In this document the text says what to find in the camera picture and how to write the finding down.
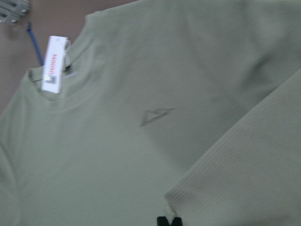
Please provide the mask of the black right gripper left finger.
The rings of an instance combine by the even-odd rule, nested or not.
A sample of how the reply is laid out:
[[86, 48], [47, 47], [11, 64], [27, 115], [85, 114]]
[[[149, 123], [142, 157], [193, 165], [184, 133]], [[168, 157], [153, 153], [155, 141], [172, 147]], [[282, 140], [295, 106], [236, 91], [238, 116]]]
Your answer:
[[169, 211], [165, 210], [163, 215], [157, 217], [157, 226], [170, 226]]

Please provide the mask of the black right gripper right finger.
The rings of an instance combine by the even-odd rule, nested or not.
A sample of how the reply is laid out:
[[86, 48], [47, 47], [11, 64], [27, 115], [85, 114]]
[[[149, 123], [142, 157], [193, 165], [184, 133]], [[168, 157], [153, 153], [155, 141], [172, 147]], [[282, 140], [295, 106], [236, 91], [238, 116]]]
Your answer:
[[183, 226], [182, 218], [178, 215], [176, 211], [172, 211], [173, 219], [171, 226]]

